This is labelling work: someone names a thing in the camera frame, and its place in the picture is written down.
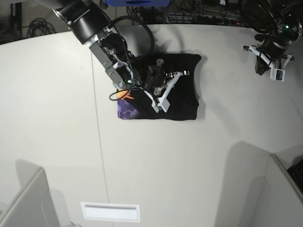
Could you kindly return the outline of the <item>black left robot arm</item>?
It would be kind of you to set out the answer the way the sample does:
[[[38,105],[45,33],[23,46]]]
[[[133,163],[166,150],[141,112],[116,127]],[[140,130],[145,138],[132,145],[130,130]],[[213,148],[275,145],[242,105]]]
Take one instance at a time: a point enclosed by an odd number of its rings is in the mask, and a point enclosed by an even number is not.
[[[257,32],[259,45],[243,46],[256,56],[255,72],[262,76],[270,71],[270,79],[285,80],[285,67],[294,60],[286,50],[303,36],[303,2],[301,0],[257,0],[254,11],[243,17]],[[249,15],[263,13],[252,19]]]

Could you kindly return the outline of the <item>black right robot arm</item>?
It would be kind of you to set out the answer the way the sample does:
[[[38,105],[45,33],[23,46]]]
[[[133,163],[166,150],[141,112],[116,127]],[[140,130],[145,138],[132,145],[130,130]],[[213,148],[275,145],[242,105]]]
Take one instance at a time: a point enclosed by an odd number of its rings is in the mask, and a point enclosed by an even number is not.
[[[124,99],[133,90],[143,91],[156,106],[163,104],[181,76],[189,71],[165,69],[163,58],[155,63],[143,64],[154,49],[154,36],[148,26],[132,16],[121,16],[114,20],[91,0],[40,0],[39,4],[51,9],[65,22],[81,44],[91,43],[90,51],[105,68],[118,93]],[[141,56],[134,56],[127,49],[127,42],[115,28],[123,20],[137,22],[146,31],[150,45]]]

